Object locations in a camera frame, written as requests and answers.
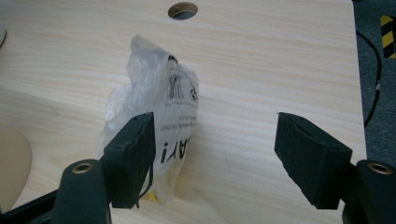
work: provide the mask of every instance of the black cable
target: black cable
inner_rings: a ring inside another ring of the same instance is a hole
[[[375,82],[375,98],[373,100],[373,104],[370,109],[370,113],[367,116],[366,120],[364,121],[364,128],[367,127],[369,124],[371,118],[373,117],[373,114],[375,112],[376,104],[378,104],[379,100],[379,89],[380,89],[380,80],[381,80],[381,71],[382,71],[382,61],[381,61],[381,56],[379,55],[378,50],[376,49],[375,45],[363,34],[361,34],[359,31],[356,31],[356,34],[360,36],[366,43],[372,48],[372,50],[375,53],[376,61],[377,61],[377,68],[376,68],[376,82]]]

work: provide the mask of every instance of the gray carpet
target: gray carpet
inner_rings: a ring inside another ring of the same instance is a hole
[[[380,22],[383,15],[396,17],[396,1],[361,0],[354,2],[354,8],[357,31],[375,45],[382,60],[379,100],[365,128],[367,157],[396,167],[396,59],[384,58]],[[377,58],[363,38],[357,35],[357,41],[363,114],[367,118],[375,98]]]

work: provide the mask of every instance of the cable hole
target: cable hole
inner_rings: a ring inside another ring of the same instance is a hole
[[[181,2],[169,8],[168,16],[177,21],[184,21],[195,16],[197,12],[198,6],[194,3]]]

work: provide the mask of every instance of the clear plastic bag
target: clear plastic bag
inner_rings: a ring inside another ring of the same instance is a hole
[[[198,78],[168,52],[136,35],[127,70],[131,83],[110,93],[106,123],[95,157],[134,116],[154,112],[156,158],[148,194],[159,203],[173,198],[198,112]]]

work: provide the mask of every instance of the light wood desk surface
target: light wood desk surface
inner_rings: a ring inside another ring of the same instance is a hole
[[[165,206],[112,210],[113,223],[341,223],[318,211],[274,152],[277,113],[316,123],[365,158],[361,89],[349,0],[0,0],[0,122],[31,143],[16,205],[58,188],[63,169],[92,157],[106,98],[128,82],[140,34],[200,79],[198,123]]]

